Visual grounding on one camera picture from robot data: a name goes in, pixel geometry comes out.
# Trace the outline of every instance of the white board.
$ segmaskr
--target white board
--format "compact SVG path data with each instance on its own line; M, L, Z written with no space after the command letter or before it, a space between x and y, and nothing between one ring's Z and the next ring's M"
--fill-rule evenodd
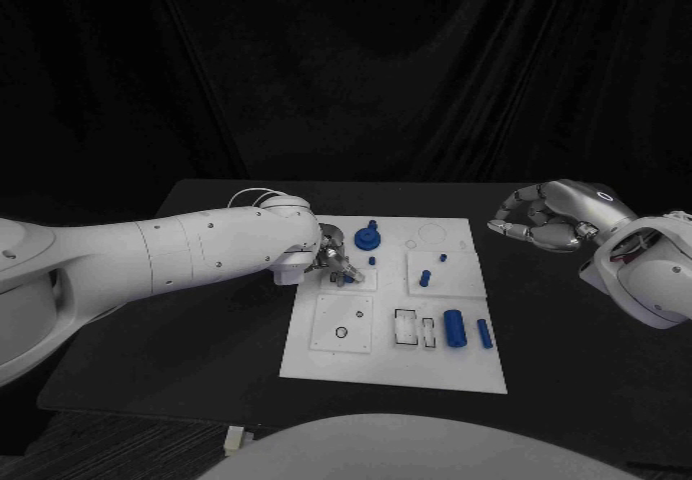
M296 294L280 376L508 393L469 221L329 215L319 215L317 219L342 229L346 255L366 275L366 282L346 283L339 288L330 282L327 270L306 274ZM355 246L353 236L371 219L378 222L382 244L366 252ZM446 262L440 261L443 253L447 254ZM376 259L375 265L369 265L371 256ZM431 271L425 288L420 286L423 269ZM325 297L339 307L319 310L317 304ZM397 319L397 310L415 311L415 318L407 313ZM462 348L447 345L447 310L460 310L464 318L467 345ZM362 312L363 317L355 317L353 312ZM476 322L482 318L493 340L490 349L483 348L477 329ZM368 343L363 343L366 324L371 328L369 352ZM351 325L348 335L336 338L336 329L346 325ZM397 325L407 343L412 343L415 329L415 345L397 344ZM312 345L314 338L320 339L319 345Z

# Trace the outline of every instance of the blue object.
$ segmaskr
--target blue object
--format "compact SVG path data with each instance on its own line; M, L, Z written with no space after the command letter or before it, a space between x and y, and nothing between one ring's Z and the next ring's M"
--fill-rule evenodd
M379 236L378 232L378 222L371 220L368 223L368 228L362 228L356 232L356 247L361 250L375 250L379 247L379 243L382 242L382 237Z
M447 345L459 348L466 347L464 319L459 310L444 312L444 330L447 333Z
M493 348L493 340L490 338L490 332L487 330L487 323L483 318L479 320L479 332L480 341L483 342L483 348Z
M421 275L421 287L427 287L428 282L430 282L430 270L424 270Z

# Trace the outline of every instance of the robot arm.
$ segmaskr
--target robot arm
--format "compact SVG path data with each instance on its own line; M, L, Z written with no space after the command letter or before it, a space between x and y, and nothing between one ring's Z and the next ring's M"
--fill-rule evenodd
M508 223L529 201L535 226ZM652 327L671 328L692 317L692 216L685 212L637 218L591 185L558 180L513 192L487 226L552 252L573 252L593 240L598 249L580 277Z
M264 269L277 285L325 267L362 281L343 254L339 229L289 195L260 208L114 225L51 228L0 219L0 385L124 303Z

